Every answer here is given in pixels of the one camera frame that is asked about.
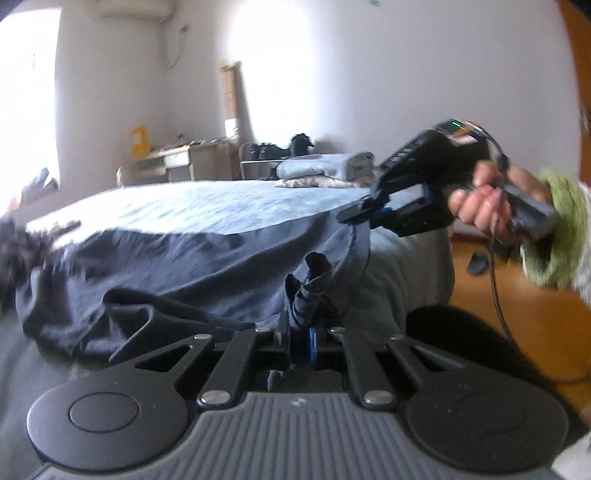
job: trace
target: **folded clothes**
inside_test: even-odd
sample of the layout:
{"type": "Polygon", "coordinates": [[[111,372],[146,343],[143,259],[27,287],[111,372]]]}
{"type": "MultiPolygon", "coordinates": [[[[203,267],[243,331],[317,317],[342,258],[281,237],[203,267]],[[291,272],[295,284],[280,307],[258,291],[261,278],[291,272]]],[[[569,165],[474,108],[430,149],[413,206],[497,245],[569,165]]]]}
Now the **folded clothes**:
{"type": "Polygon", "coordinates": [[[374,172],[374,155],[371,152],[305,155],[289,158],[277,167],[282,180],[309,175],[324,175],[333,179],[352,181],[374,172]]]}
{"type": "Polygon", "coordinates": [[[332,179],[325,175],[307,175],[289,180],[277,180],[275,187],[283,189],[306,189],[318,187],[321,189],[362,189],[371,187],[375,180],[375,175],[366,175],[353,181],[343,181],[332,179]]]}

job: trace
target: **human hand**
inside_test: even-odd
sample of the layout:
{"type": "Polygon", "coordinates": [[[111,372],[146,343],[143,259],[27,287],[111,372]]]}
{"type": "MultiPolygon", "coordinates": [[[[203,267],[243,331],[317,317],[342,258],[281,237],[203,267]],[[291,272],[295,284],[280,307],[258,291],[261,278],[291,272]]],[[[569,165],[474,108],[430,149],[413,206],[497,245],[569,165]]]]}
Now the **human hand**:
{"type": "MultiPolygon", "coordinates": [[[[474,169],[473,192],[456,190],[447,204],[451,213],[466,225],[474,225],[484,233],[494,232],[505,244],[517,240],[507,228],[511,218],[511,207],[504,200],[503,191],[491,187],[502,178],[496,164],[490,160],[480,160],[474,169]]],[[[550,188],[538,180],[532,173],[518,166],[510,166],[507,171],[508,180],[526,195],[535,200],[552,205],[550,188]]]]}

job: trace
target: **fuzzy green cuff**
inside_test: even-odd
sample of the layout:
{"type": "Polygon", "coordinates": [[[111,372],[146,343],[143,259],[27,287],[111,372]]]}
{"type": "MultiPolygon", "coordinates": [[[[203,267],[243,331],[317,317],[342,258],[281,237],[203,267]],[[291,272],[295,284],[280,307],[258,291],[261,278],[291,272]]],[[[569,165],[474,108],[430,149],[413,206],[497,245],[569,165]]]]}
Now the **fuzzy green cuff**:
{"type": "Polygon", "coordinates": [[[576,181],[551,171],[543,171],[540,180],[550,186],[554,208],[560,219],[554,233],[550,255],[538,245],[524,247],[524,260],[530,280],[543,287],[570,288],[587,242],[587,201],[576,181]]]}

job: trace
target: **bright window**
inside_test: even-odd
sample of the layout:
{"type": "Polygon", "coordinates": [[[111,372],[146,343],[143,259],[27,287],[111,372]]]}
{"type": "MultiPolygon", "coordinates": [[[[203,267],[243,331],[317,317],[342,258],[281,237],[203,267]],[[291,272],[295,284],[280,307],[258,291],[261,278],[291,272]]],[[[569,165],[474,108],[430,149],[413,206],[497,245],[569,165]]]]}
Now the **bright window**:
{"type": "Polygon", "coordinates": [[[0,22],[0,215],[43,168],[59,181],[55,75],[60,9],[0,22]]]}

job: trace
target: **air conditioner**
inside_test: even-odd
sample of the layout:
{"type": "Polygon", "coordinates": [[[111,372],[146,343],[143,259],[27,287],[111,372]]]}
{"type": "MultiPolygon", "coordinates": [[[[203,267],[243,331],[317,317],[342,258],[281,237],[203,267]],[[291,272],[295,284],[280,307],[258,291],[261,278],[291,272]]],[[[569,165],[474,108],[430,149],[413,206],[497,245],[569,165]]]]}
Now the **air conditioner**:
{"type": "Polygon", "coordinates": [[[161,22],[173,12],[171,0],[99,0],[99,17],[139,18],[161,22]]]}

